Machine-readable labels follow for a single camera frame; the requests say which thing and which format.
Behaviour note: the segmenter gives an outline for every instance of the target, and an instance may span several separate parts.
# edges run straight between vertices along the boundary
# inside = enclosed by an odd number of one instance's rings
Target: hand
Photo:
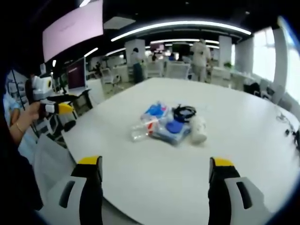
[[[29,126],[33,123],[34,120],[39,118],[39,108],[40,102],[32,103],[24,112],[21,113],[19,119],[17,120],[19,128],[25,132]]]
[[[19,116],[20,116],[20,110],[19,109],[14,109],[11,112],[11,115],[10,115],[10,126],[12,126],[14,123],[17,122],[17,120],[19,119]]]

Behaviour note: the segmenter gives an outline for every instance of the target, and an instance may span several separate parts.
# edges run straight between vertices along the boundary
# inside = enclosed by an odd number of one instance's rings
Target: ceiling
[[[32,67],[43,63],[42,32],[54,21],[78,7],[80,0],[18,0],[10,3],[14,13],[13,25],[10,25],[9,42],[14,46],[13,58],[15,66],[22,68]],[[277,16],[285,15],[292,22],[297,23],[296,15],[291,14],[290,5],[269,0],[228,0],[228,1],[199,1],[199,0],[104,0],[103,22],[114,16],[123,16],[136,20],[135,23],[120,30],[104,30],[104,35],[77,44],[60,53],[57,65],[70,59],[78,59],[85,53],[98,47],[99,50],[92,56],[103,55],[107,52],[124,47],[124,43],[134,38],[145,39],[146,44],[153,40],[170,38],[204,38],[218,40],[220,34],[203,31],[214,30],[227,32],[227,30],[212,29],[207,27],[178,26],[148,30],[133,34],[115,42],[110,40],[124,32],[156,22],[177,20],[209,20],[235,25],[251,32],[258,31],[268,26],[276,26]],[[237,35],[232,41],[236,43],[248,35],[239,32],[228,33]]]

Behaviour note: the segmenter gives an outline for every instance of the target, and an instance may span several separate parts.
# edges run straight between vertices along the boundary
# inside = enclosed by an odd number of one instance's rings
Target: white pillar
[[[219,36],[219,67],[224,67],[224,63],[231,62],[232,39],[227,36]]]
[[[274,84],[285,88],[288,70],[288,49],[287,42],[282,29],[273,30],[276,51],[276,67]]]
[[[125,43],[127,64],[131,65],[130,56],[134,48],[138,48],[140,59],[145,58],[145,40],[135,39]]]

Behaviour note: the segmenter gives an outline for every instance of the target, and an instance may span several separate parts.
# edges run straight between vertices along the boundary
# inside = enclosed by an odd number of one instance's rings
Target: bracelet
[[[19,127],[19,124],[18,123],[15,123],[15,125],[17,126],[17,128],[18,128],[18,130],[22,133],[22,134],[24,134],[24,132],[21,130],[21,128]]]

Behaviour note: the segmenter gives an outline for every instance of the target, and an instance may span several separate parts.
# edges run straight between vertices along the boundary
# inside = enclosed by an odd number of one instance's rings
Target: fluorescent light
[[[98,48],[94,48],[92,51],[89,51],[88,53],[86,53],[84,56],[87,57],[89,55],[91,55],[92,53],[94,53],[95,51],[97,51]]]
[[[80,4],[79,7],[84,7],[84,6],[86,6],[89,2],[90,2],[90,0],[83,0],[83,2]]]
[[[248,34],[250,35],[251,32],[248,30],[244,30],[242,28],[239,27],[235,27],[235,26],[231,26],[228,24],[223,24],[223,23],[219,23],[219,22],[209,22],[209,21],[173,21],[173,22],[163,22],[163,23],[157,23],[157,24],[153,24],[150,26],[145,26],[145,27],[141,27],[132,31],[129,31],[127,33],[121,34],[113,39],[111,39],[111,41],[116,41],[119,40],[121,38],[124,38],[126,36],[144,31],[144,30],[150,30],[150,29],[154,29],[154,28],[158,28],[158,27],[166,27],[166,26],[174,26],[174,25],[199,25],[199,26],[212,26],[212,27],[221,27],[221,28],[226,28],[226,29],[230,29],[230,30],[235,30],[235,31],[239,31],[242,32],[244,34]]]
[[[206,45],[206,46],[209,47],[209,48],[217,48],[217,49],[220,48],[219,46],[215,46],[215,45]]]
[[[212,40],[205,40],[206,43],[211,43],[211,44],[220,44],[218,41],[212,41]]]
[[[115,51],[112,51],[112,52],[109,52],[108,54],[106,54],[105,56],[109,56],[109,55],[112,55],[112,54],[115,54],[117,52],[121,52],[121,51],[124,51],[126,48],[120,48],[118,50],[115,50]]]
[[[191,41],[191,42],[197,42],[197,41],[200,41],[200,39],[189,39],[189,38],[183,38],[183,39],[167,39],[167,40],[151,41],[150,44],[163,43],[163,42],[175,42],[175,41]]]

